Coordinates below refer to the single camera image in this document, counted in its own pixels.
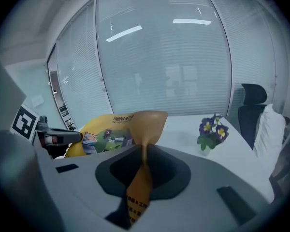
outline white cushion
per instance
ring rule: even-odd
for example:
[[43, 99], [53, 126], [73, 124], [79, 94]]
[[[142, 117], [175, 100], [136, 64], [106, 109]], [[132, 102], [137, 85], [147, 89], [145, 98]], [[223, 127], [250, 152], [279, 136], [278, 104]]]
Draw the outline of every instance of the white cushion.
[[286, 125], [284, 117], [276, 113], [272, 106], [273, 104], [267, 105], [260, 116], [253, 146], [253, 151], [261, 161], [268, 177], [272, 174], [277, 163]]

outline black chair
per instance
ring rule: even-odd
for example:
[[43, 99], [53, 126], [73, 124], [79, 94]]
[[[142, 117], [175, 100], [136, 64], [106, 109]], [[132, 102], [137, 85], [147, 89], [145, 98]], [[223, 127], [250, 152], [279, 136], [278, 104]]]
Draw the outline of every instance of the black chair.
[[238, 121], [242, 137], [253, 149], [258, 119], [266, 107], [261, 103], [266, 101], [267, 95], [265, 89], [258, 84], [243, 83], [242, 86], [245, 89], [245, 100], [244, 106], [238, 109]]

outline chair headrest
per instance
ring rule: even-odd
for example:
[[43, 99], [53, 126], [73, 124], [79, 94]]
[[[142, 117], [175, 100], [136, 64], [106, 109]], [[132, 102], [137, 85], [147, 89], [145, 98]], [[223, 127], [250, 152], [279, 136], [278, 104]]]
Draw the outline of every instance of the chair headrest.
[[265, 89], [258, 84], [242, 83], [245, 89], [244, 105], [255, 105], [264, 103], [267, 99]]

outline ceiling light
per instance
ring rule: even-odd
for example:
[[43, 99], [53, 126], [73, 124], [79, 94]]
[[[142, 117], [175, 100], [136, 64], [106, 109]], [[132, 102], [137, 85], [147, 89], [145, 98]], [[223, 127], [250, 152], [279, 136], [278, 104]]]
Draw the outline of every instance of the ceiling light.
[[111, 41], [116, 40], [116, 39], [118, 39], [118, 38], [120, 38], [122, 36], [125, 36], [125, 35], [127, 35], [129, 33], [133, 33], [135, 31], [138, 31], [138, 30], [141, 30], [141, 29], [142, 29], [141, 26], [133, 27], [133, 28], [125, 30], [125, 31], [123, 31], [121, 33], [115, 34], [111, 38], [106, 39], [106, 41], [111, 42]]
[[197, 19], [174, 19], [173, 23], [193, 23], [193, 24], [204, 24], [209, 25], [211, 21], [197, 20]]

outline white desk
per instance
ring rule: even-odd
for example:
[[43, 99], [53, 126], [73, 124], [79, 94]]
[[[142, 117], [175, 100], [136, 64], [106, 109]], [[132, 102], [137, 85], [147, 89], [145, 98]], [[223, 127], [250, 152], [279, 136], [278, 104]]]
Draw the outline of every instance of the white desk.
[[274, 192], [268, 177], [256, 155], [241, 134], [225, 119], [220, 121], [229, 127], [226, 141], [216, 146], [205, 156], [197, 144], [199, 124], [204, 117], [213, 115], [169, 116], [162, 135], [156, 145], [215, 161], [254, 187], [269, 203], [274, 200]]

